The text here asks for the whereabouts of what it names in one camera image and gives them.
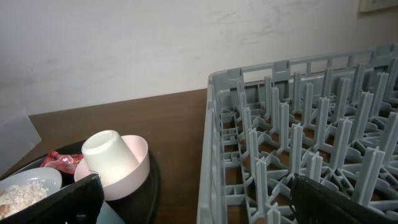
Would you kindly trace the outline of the light blue cup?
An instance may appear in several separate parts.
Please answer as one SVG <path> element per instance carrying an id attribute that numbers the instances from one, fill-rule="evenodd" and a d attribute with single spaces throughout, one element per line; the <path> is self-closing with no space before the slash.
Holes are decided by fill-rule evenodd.
<path id="1" fill-rule="evenodd" d="M 104 201 L 96 224 L 124 224 L 122 218 Z"/>

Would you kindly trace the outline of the pink bowl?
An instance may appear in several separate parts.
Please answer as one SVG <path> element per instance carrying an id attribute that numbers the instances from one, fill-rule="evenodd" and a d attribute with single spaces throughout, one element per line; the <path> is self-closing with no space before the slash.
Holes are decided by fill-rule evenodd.
<path id="1" fill-rule="evenodd" d="M 150 171 L 147 141 L 136 135 L 121 137 L 139 161 L 139 165 L 129 175 L 113 184 L 103 185 L 101 183 L 106 201 L 118 200 L 132 194 L 144 183 Z M 74 180 L 77 182 L 90 174 L 97 173 L 89 170 L 85 158 L 83 158 L 75 170 Z"/>

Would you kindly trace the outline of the grey plate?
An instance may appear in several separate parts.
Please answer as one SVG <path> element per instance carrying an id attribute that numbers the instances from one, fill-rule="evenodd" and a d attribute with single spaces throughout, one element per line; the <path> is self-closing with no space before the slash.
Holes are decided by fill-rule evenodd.
<path id="1" fill-rule="evenodd" d="M 39 167 L 14 174 L 1 181 L 1 219 L 10 217 L 59 191 L 62 175 Z"/>

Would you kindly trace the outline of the cream white cup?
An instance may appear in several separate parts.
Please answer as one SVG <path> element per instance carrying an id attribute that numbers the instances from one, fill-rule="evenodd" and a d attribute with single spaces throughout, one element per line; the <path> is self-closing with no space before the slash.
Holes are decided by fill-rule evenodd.
<path id="1" fill-rule="evenodd" d="M 114 130 L 92 135 L 84 142 L 81 151 L 89 170 L 100 176 L 103 185 L 123 179 L 139 165 L 133 152 Z"/>

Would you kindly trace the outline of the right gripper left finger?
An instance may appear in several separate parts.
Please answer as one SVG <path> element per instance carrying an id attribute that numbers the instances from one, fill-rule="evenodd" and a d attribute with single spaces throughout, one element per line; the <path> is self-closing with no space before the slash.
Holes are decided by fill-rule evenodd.
<path id="1" fill-rule="evenodd" d="M 100 177 L 90 174 L 1 220 L 1 223 L 96 223 L 103 202 L 104 191 Z"/>

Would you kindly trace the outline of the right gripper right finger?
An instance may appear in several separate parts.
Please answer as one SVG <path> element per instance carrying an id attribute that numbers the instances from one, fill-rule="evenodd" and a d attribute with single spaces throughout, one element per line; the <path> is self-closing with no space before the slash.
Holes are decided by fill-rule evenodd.
<path id="1" fill-rule="evenodd" d="M 297 174 L 290 189 L 290 209 L 298 223 L 397 224 L 396 220 Z"/>

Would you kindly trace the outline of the rice and nut scraps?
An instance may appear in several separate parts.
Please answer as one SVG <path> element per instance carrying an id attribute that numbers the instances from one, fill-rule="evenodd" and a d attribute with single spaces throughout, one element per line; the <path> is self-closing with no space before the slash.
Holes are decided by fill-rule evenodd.
<path id="1" fill-rule="evenodd" d="M 12 185 L 1 194 L 1 219 L 5 219 L 48 196 L 48 187 L 40 181 Z"/>

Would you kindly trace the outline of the red snack wrapper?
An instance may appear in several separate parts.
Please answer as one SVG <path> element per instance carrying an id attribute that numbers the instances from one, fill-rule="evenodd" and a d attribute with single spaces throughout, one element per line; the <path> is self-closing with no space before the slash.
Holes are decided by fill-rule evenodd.
<path id="1" fill-rule="evenodd" d="M 83 158 L 83 154 L 60 154 L 57 151 L 50 151 L 40 166 L 54 168 L 66 174 L 74 174 Z"/>

